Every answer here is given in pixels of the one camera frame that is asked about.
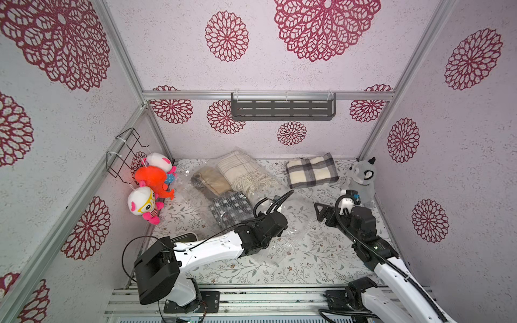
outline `floral tablecloth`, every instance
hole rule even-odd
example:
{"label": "floral tablecloth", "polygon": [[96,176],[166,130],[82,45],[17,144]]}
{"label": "floral tablecloth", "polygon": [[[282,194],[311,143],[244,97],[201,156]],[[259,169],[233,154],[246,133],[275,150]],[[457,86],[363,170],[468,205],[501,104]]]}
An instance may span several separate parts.
{"label": "floral tablecloth", "polygon": [[[203,160],[184,159],[178,161],[178,169],[195,170]],[[286,160],[257,160],[257,162],[287,187]],[[310,203],[319,202],[333,205],[339,197],[340,185],[345,181],[345,173],[353,160],[337,160],[336,166],[340,180],[328,186],[318,186],[297,190]],[[368,270],[351,248],[351,242],[336,228],[326,227],[316,220],[314,207],[290,207],[296,217],[313,219],[307,233],[297,241],[293,248],[283,248],[282,238],[275,242],[276,248],[267,256],[280,259],[277,262],[264,262],[253,257],[223,260],[194,268],[187,273],[198,283],[214,284],[345,284],[354,279],[369,276],[378,282],[379,278]],[[377,234],[390,241],[388,232],[381,220],[377,207],[372,209],[377,219]],[[185,232],[195,232],[199,239],[217,233],[217,228],[207,224],[206,218],[199,215],[189,205],[181,191],[173,201],[165,202],[160,213],[161,222],[153,234],[158,237],[177,236]]]}

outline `plush toy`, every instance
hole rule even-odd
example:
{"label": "plush toy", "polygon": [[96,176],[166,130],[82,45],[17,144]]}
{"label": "plush toy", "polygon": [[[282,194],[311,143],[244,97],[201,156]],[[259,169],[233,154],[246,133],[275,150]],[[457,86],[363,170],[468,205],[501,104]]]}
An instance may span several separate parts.
{"label": "plush toy", "polygon": [[174,198],[174,190],[167,192],[167,174],[158,167],[147,166],[140,167],[134,173],[135,180],[140,184],[140,187],[149,186],[156,194],[161,197]]}
{"label": "plush toy", "polygon": [[361,203],[363,204],[370,204],[370,202],[373,200],[373,195],[375,194],[373,181],[375,179],[377,170],[373,165],[374,162],[375,157],[368,161],[360,161],[354,166],[350,167],[347,173],[349,176],[348,183],[345,183],[343,186],[343,191],[357,191],[359,198],[361,199]]}
{"label": "plush toy", "polygon": [[158,194],[148,187],[139,187],[128,196],[128,207],[136,216],[142,215],[151,224],[160,223],[158,210],[163,208],[163,203],[156,202]]}
{"label": "plush toy", "polygon": [[147,155],[147,157],[142,160],[142,163],[145,166],[158,167],[164,171],[167,174],[167,179],[164,181],[165,184],[170,184],[176,179],[176,166],[173,166],[171,161],[160,153],[153,152]]}

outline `gray raccoon plush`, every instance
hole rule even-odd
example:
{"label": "gray raccoon plush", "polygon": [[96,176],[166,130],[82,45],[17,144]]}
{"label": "gray raccoon plush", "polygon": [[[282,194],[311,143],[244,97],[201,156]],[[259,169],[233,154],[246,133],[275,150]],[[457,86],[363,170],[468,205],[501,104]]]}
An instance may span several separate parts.
{"label": "gray raccoon plush", "polygon": [[344,190],[354,190],[359,194],[359,198],[361,199],[361,203],[369,204],[373,200],[373,195],[375,194],[375,189],[373,187],[373,181],[376,176],[377,170],[373,163],[375,162],[375,157],[366,161],[360,161],[357,164],[351,166],[348,169],[347,176],[348,183],[345,183],[343,186]]}

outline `red mandala print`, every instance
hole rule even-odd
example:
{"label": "red mandala print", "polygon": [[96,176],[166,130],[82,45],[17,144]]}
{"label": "red mandala print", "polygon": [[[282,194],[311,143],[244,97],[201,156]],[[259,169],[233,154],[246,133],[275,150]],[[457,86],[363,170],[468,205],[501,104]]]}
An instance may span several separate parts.
{"label": "red mandala print", "polygon": [[[179,91],[173,86],[161,85],[155,91]],[[157,116],[172,124],[182,124],[192,117],[190,100],[153,100],[149,102]]]}
{"label": "red mandala print", "polygon": [[289,121],[280,126],[277,131],[277,139],[286,146],[293,146],[301,143],[307,134],[304,125],[296,121]]}
{"label": "red mandala print", "polygon": [[85,260],[93,256],[106,241],[110,224],[108,206],[100,197],[95,196],[61,247],[61,251],[67,258],[75,260]]}
{"label": "red mandala print", "polygon": [[445,82],[455,90],[473,87],[488,76],[501,56],[501,35],[495,29],[478,30],[462,40],[445,66]]}
{"label": "red mandala print", "polygon": [[18,323],[41,323],[47,317],[47,307],[50,304],[49,291],[47,281],[42,279],[38,289],[32,293],[29,302],[20,312]]}
{"label": "red mandala print", "polygon": [[34,141],[33,131],[25,109],[0,92],[0,167],[23,159]]}
{"label": "red mandala print", "polygon": [[436,201],[421,200],[415,205],[411,217],[418,235],[427,242],[440,242],[449,233],[449,218]]}
{"label": "red mandala print", "polygon": [[133,159],[131,159],[131,176],[133,177],[133,180],[134,180],[134,173],[136,173],[138,168],[143,166],[142,160],[146,157],[147,157],[147,155],[143,151],[139,151],[136,154],[134,154]]}
{"label": "red mandala print", "polygon": [[0,28],[53,82],[100,87],[110,48],[88,0],[0,0]]}
{"label": "red mandala print", "polygon": [[[367,87],[365,91],[391,91],[391,86],[375,84]],[[353,120],[368,122],[377,119],[386,101],[383,100],[354,100],[350,106],[350,115]]]}
{"label": "red mandala print", "polygon": [[212,103],[208,107],[206,118],[212,128],[226,134],[239,132],[246,124],[246,121],[232,119],[232,105],[228,100],[219,100]]}
{"label": "red mandala print", "polygon": [[381,0],[275,0],[278,37],[298,58],[329,60],[370,29]]}
{"label": "red mandala print", "polygon": [[5,294],[7,294],[19,276],[19,273],[10,272],[0,278],[0,301],[4,298]]}
{"label": "red mandala print", "polygon": [[388,135],[388,152],[398,163],[408,161],[417,152],[418,127],[416,122],[403,118],[395,122]]}
{"label": "red mandala print", "polygon": [[240,17],[232,12],[219,11],[208,21],[205,28],[208,48],[222,61],[235,61],[248,49],[248,30]]}

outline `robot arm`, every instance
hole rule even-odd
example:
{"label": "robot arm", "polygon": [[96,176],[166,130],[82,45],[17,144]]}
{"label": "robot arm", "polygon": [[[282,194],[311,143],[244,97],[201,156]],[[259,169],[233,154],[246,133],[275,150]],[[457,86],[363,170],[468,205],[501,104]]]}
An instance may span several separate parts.
{"label": "robot arm", "polygon": [[217,260],[255,254],[285,229],[287,219],[273,211],[259,213],[255,220],[204,241],[172,242],[170,237],[161,238],[134,262],[140,304],[167,299],[190,312],[202,299],[195,280],[185,277],[186,271]]}
{"label": "robot arm", "polygon": [[[455,323],[411,275],[395,249],[377,235],[376,219],[370,209],[359,206],[355,198],[357,192],[347,190],[342,193],[345,194],[334,206],[316,205],[318,221],[325,220],[327,226],[338,228],[353,242],[357,256],[392,289],[411,317],[393,304],[369,278],[350,282],[345,291],[338,291],[341,293],[338,296],[333,295],[335,291],[328,291],[327,297],[345,299],[348,308],[354,311],[367,309],[385,323]],[[332,303],[329,302],[329,308],[336,310]]]}

